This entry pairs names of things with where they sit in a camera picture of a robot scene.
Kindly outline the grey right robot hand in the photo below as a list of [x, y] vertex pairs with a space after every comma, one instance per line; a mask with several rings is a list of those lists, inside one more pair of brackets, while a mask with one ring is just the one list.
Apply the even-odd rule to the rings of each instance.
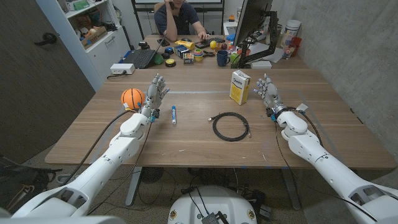
[[279, 95], [277, 87], [273, 84], [271, 78], [264, 74], [264, 78], [258, 79], [254, 92], [257, 93], [263, 100], [266, 106], [266, 113], [268, 117], [276, 120], [279, 115], [287, 111], [287, 107]]

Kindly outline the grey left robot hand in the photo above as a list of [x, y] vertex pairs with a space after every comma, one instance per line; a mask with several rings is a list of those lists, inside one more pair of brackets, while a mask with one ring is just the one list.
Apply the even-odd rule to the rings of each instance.
[[146, 99], [141, 107], [140, 114], [150, 118], [152, 113], [160, 107], [164, 96], [170, 91], [165, 86], [164, 77], [157, 74], [147, 89]]

